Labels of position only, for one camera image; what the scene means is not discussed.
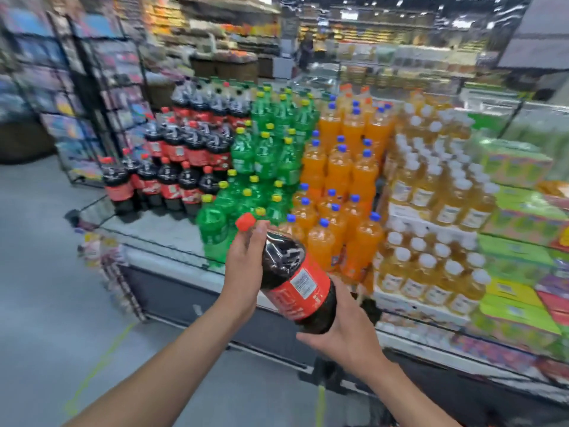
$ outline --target red bottle cap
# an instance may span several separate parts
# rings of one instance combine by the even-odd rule
[[[235,221],[235,226],[244,232],[251,229],[256,221],[257,219],[251,213],[245,213]]]

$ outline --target finger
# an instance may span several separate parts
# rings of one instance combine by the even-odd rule
[[[320,352],[322,352],[322,349],[324,347],[323,334],[307,334],[305,332],[297,332],[296,340]]]
[[[355,303],[352,294],[350,294],[350,289],[348,286],[340,279],[337,275],[331,275],[330,280],[334,283],[336,288],[336,301],[338,307],[349,306],[350,303]]]
[[[247,233],[246,232],[237,232],[237,235],[231,242],[231,246],[229,246],[228,255],[230,256],[245,256],[247,252],[247,247],[245,246],[247,241]]]
[[[260,261],[267,239],[268,224],[268,220],[260,220],[252,231],[249,249],[247,249],[247,257],[253,261]]]

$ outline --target floor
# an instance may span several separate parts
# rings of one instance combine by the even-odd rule
[[[69,418],[74,395],[77,409],[83,409],[179,330],[160,323],[136,325],[85,382],[131,322],[110,302],[96,273],[77,258],[78,236],[63,219],[102,191],[70,186],[54,157],[0,166],[0,180],[2,424],[56,426]],[[314,425],[316,398],[317,389],[299,381],[293,370],[229,351],[175,425],[308,427]],[[326,426],[369,422],[366,397],[327,393],[326,399]]]

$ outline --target person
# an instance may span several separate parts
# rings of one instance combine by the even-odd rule
[[[298,60],[298,67],[300,67],[302,71],[308,71],[310,58],[312,57],[312,52],[314,51],[314,42],[312,41],[312,33],[310,31],[307,31],[304,35],[304,38],[301,42],[300,51],[301,57]]]
[[[135,373],[68,421],[67,427],[166,427],[174,424],[231,337],[252,316],[263,273],[268,222],[258,222],[248,248],[239,232],[228,251],[214,305]],[[375,328],[341,280],[331,329],[297,338],[365,382],[403,427],[459,427],[383,354]]]

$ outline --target gray floor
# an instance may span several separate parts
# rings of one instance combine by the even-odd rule
[[[56,426],[66,402],[129,325],[96,273],[76,256],[63,215],[101,194],[68,185],[54,157],[0,166],[0,413],[5,426]],[[179,330],[139,324],[77,399],[94,401]],[[295,372],[242,352],[226,352],[176,426],[312,426],[317,389]],[[360,425],[367,399],[327,394],[326,425]]]

